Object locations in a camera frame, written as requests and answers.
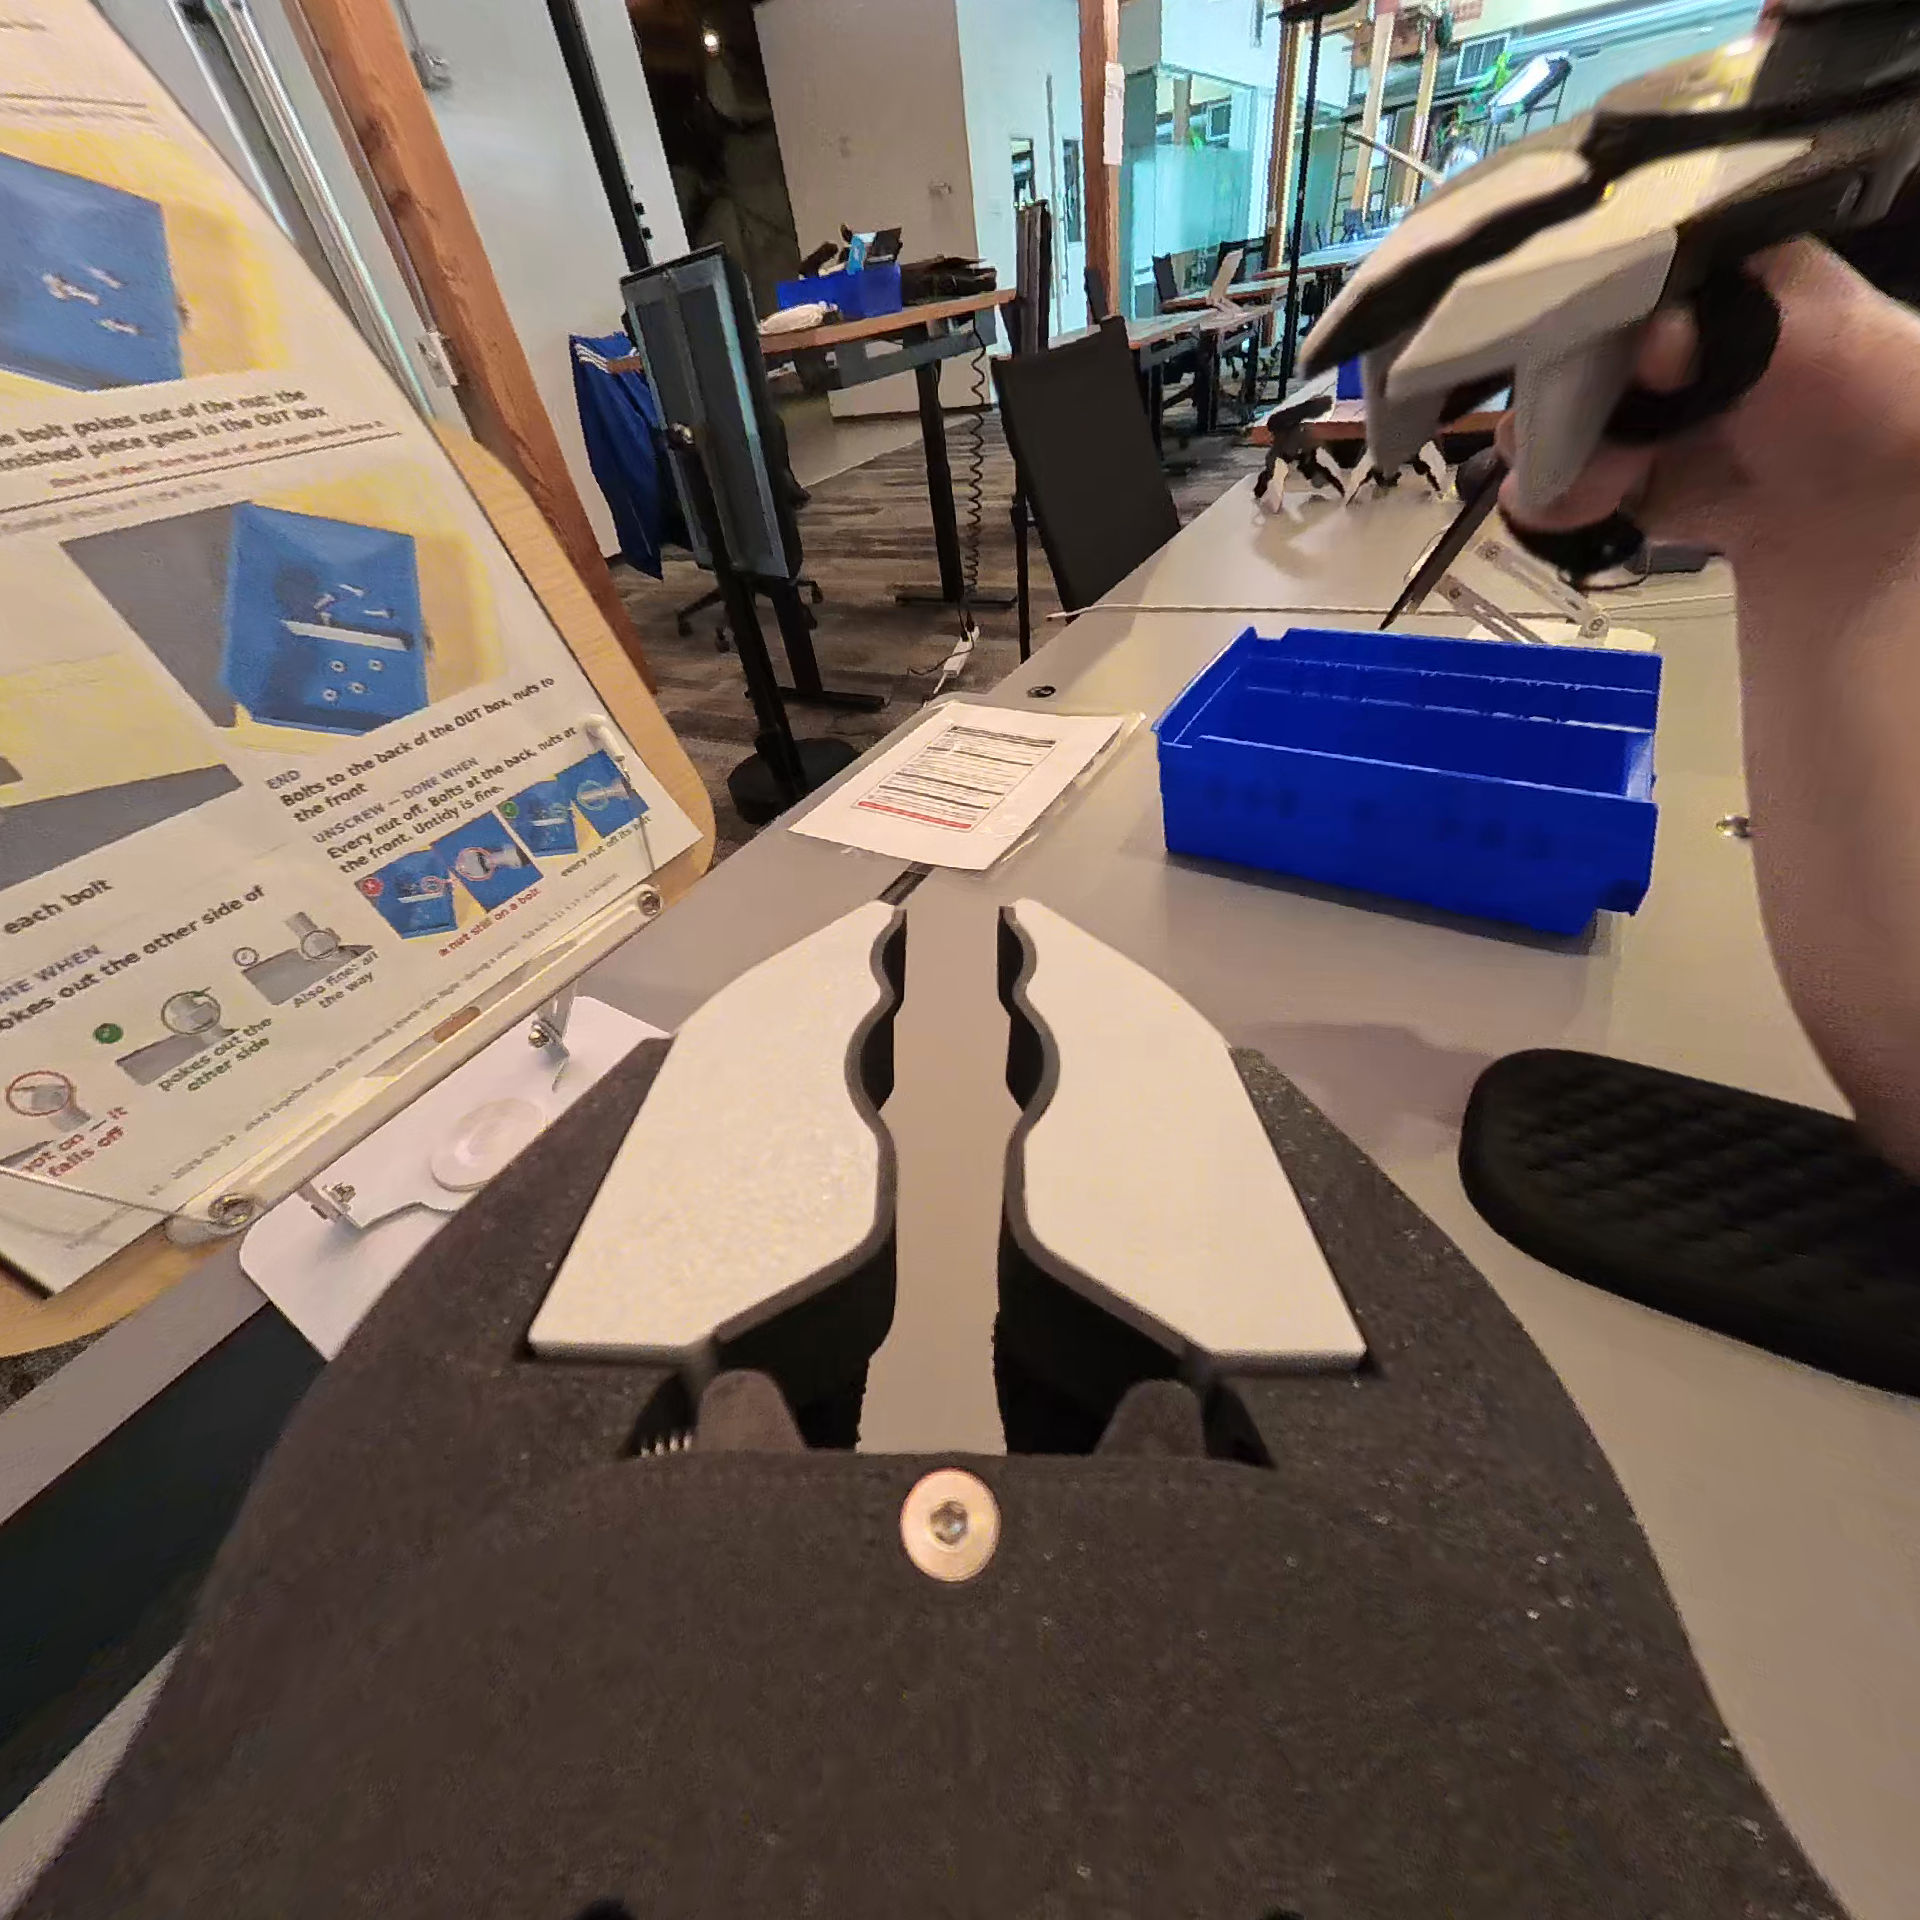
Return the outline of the white paper sheet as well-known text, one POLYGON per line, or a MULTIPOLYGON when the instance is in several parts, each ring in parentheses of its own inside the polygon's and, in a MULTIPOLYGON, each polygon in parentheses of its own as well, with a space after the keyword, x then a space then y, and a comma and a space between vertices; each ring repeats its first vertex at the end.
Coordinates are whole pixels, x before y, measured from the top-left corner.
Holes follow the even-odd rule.
POLYGON ((783 827, 907 866, 988 873, 1095 782, 1142 725, 1138 711, 939 702, 786 814, 783 827))

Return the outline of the blue plastic bin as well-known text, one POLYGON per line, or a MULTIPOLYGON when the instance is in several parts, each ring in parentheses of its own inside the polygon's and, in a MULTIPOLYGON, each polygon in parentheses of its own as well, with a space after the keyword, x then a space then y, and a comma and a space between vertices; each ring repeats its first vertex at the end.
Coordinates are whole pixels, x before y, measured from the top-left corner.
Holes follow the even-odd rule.
POLYGON ((1647 896, 1661 689, 1645 651, 1240 631, 1155 725, 1163 843, 1576 938, 1647 896))

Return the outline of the person's right hand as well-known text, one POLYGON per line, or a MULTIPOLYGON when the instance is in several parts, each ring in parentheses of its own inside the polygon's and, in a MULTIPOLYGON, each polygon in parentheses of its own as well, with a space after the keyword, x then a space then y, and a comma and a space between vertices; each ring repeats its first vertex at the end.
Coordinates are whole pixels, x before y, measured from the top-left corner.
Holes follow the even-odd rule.
POLYGON ((1776 608, 1862 605, 1915 589, 1915 314, 1802 240, 1752 263, 1780 314, 1763 379, 1686 434, 1602 443, 1544 525, 1615 513, 1706 544, 1776 608))

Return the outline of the black metal rolling stand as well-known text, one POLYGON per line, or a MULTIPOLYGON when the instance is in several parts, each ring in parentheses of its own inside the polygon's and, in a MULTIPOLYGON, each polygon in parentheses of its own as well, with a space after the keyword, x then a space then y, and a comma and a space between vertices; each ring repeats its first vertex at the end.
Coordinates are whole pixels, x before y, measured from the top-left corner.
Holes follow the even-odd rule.
POLYGON ((663 415, 663 446, 691 549, 719 592, 755 717, 755 750, 786 759, 791 707, 874 717, 868 690, 830 689, 814 651, 815 591, 803 582, 799 510, 762 361, 746 273, 722 247, 636 270, 627 322, 663 415))

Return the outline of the metal-legged document stand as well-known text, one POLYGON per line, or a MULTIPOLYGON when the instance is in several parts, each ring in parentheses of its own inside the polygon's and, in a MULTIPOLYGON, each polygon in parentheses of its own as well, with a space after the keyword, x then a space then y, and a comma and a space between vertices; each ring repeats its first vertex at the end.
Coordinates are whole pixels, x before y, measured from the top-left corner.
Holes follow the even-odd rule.
POLYGON ((1588 594, 1503 533, 1498 520, 1502 482, 1499 463, 1458 472, 1454 520, 1429 542, 1379 618, 1379 631, 1390 634, 1435 599, 1488 641, 1650 651, 1647 634, 1615 629, 1588 594))

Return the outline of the black elbow rest pad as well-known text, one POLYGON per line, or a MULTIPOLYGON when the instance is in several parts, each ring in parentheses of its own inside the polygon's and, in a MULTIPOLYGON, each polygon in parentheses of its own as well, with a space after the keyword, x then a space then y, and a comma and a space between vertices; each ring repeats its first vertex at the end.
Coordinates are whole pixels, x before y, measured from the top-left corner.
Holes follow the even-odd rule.
POLYGON ((1539 1047, 1478 1075, 1455 1171, 1503 1241, 1574 1283, 1917 1398, 1917 1187, 1851 1120, 1539 1047))

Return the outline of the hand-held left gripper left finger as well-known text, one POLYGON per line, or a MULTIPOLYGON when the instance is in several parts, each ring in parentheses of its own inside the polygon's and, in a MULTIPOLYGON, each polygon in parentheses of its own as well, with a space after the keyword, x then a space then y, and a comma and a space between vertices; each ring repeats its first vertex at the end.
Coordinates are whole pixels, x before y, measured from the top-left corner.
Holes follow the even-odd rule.
POLYGON ((544 1361, 636 1361, 694 1395, 772 1378, 815 1449, 856 1445, 895 1318, 906 911, 762 960, 671 1040, 531 1326, 544 1361))

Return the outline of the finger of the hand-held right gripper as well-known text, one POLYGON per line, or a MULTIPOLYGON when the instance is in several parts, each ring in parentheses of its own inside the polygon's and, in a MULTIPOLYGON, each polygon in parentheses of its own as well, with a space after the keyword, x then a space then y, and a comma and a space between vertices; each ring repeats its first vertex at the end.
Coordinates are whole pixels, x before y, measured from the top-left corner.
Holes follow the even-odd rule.
POLYGON ((1544 210, 1544 193, 1570 187, 1576 167, 1570 150, 1547 150, 1470 170, 1364 266, 1364 432, 1398 461, 1438 429, 1452 392, 1507 378, 1517 481, 1574 481, 1624 395, 1683 222, 1733 206, 1811 146, 1747 141, 1643 163, 1478 266, 1464 245, 1493 239, 1499 218, 1544 210))
POLYGON ((1656 67, 1445 184, 1362 262, 1302 369, 1406 355, 1412 378, 1477 378, 1639 325, 1683 225, 1812 144, 1812 94, 1764 98, 1764 64, 1656 67))

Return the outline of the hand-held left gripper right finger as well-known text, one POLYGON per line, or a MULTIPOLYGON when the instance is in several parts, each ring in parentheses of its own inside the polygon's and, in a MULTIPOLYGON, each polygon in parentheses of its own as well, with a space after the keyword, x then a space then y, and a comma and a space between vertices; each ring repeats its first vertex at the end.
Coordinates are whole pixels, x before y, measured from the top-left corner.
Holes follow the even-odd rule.
POLYGON ((1259 1455, 1247 1384, 1351 1381, 1370 1349, 1232 1047, 1035 899, 998 912, 1008 1017, 995 1385, 1013 1455, 1088 1455, 1141 1385, 1259 1455))

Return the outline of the person's right forearm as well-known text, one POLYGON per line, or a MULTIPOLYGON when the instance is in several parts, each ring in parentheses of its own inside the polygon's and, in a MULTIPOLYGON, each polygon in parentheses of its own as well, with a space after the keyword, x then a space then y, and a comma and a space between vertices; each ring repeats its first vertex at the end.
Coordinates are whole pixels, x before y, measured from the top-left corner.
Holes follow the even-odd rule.
POLYGON ((1915 579, 1734 573, 1748 842, 1792 1014, 1872 1145, 1917 1171, 1915 579))

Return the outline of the black round stand base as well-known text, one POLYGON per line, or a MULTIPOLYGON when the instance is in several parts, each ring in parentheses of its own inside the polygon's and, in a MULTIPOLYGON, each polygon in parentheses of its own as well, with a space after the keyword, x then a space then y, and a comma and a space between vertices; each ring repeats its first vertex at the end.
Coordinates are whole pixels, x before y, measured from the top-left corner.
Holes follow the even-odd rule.
POLYGON ((764 827, 851 768, 859 747, 836 736, 799 736, 781 759, 772 742, 726 775, 726 795, 746 825, 764 827))

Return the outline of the black white clip tool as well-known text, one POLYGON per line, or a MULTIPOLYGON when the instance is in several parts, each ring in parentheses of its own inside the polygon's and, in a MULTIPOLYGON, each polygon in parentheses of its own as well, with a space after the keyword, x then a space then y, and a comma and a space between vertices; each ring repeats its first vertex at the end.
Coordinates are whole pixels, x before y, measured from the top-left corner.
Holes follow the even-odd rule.
POLYGON ((1398 461, 1382 456, 1366 432, 1359 432, 1359 457, 1341 481, 1341 505, 1355 507, 1362 502, 1388 496, 1400 485, 1426 488, 1435 498, 1454 494, 1455 467, 1448 461, 1448 432, 1438 425, 1414 451, 1398 461))
POLYGON ((1311 432, 1334 406, 1331 392, 1301 394, 1259 423, 1254 442, 1264 446, 1264 465, 1254 478, 1254 504, 1268 520, 1282 514, 1288 482, 1301 482, 1315 498, 1347 502, 1347 472, 1311 432))

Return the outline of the blue garment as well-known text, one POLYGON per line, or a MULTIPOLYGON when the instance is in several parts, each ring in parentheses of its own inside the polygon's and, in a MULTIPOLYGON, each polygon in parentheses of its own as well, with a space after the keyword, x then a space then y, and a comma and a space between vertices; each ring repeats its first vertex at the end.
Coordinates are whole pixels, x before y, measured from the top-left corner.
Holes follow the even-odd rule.
POLYGON ((658 399, 647 375, 629 369, 636 353, 624 335, 570 335, 566 353, 584 456, 614 527, 614 552, 658 582, 664 549, 684 546, 688 537, 658 399))

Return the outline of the wooden beam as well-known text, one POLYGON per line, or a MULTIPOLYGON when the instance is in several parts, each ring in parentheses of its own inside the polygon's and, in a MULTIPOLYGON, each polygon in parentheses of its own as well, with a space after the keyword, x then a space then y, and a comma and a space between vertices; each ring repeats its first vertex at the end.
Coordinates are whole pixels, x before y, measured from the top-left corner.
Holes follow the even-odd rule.
POLYGON ((396 10, 387 2, 298 10, 421 279, 428 314, 447 339, 471 432, 520 482, 640 682, 655 690, 396 10))

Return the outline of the wooden support post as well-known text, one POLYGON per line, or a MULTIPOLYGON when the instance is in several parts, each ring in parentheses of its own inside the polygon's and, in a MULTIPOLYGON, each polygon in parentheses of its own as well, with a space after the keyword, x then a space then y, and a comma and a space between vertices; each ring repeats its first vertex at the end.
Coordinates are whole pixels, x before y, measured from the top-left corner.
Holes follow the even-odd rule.
POLYGON ((1119 2, 1077 2, 1088 322, 1118 314, 1123 93, 1119 2))

